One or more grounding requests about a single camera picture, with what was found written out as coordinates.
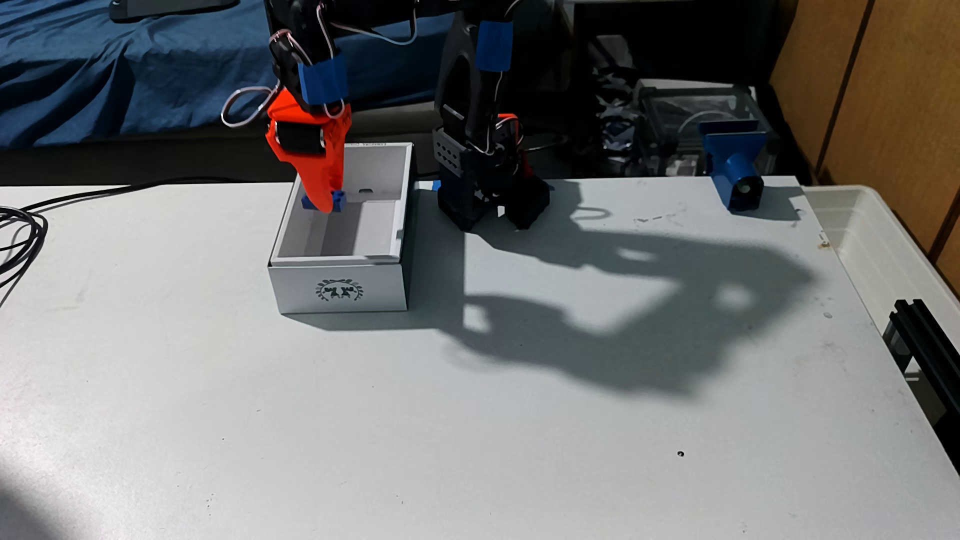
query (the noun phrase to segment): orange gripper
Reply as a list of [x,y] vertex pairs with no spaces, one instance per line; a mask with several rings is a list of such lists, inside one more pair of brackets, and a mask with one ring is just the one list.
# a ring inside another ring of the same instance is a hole
[[[290,163],[300,174],[310,202],[323,212],[333,210],[333,192],[344,187],[344,139],[350,129],[350,105],[344,105],[343,114],[331,118],[326,114],[311,114],[303,111],[290,90],[284,88],[267,109],[270,127],[267,142],[276,157]],[[276,122],[292,122],[322,126],[324,130],[324,154],[296,154],[280,146],[276,136]]]

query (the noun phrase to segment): blue bedsheet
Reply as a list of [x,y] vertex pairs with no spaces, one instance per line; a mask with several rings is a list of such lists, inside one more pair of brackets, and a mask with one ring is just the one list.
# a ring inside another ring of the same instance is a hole
[[[0,0],[0,149],[202,126],[235,89],[276,82],[259,0],[131,24],[111,21],[107,2]],[[354,109],[431,99],[452,17],[420,19],[405,47],[338,39]]]

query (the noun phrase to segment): white table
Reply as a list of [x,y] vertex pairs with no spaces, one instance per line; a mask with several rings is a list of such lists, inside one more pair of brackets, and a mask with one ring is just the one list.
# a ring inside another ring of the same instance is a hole
[[532,230],[466,236],[422,192],[413,309],[297,320],[266,272],[288,184],[50,211],[0,307],[0,523],[44,540],[960,532],[960,479],[792,179],[767,180],[769,219],[730,215],[705,178],[554,184]]

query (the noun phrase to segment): box logo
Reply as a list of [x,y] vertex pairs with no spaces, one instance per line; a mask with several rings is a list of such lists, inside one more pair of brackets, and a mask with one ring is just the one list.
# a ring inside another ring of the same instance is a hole
[[317,296],[329,302],[331,300],[350,300],[363,297],[363,287],[354,280],[323,280],[317,283]]

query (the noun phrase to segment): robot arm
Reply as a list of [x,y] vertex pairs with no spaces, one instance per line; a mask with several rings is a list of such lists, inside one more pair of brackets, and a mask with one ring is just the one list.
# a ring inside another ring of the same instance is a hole
[[[269,107],[267,141],[280,160],[297,168],[310,202],[320,211],[338,210],[342,203],[350,105],[334,38],[362,33],[405,44],[372,27],[409,20],[409,43],[416,38],[418,16],[458,12],[444,46],[435,100],[444,119],[434,133],[444,166],[441,208],[464,230],[496,206],[528,228],[549,202],[548,187],[519,150],[519,121],[499,114],[510,69],[511,21],[520,1],[264,0],[278,79],[261,106]],[[228,100],[225,115],[237,96]]]

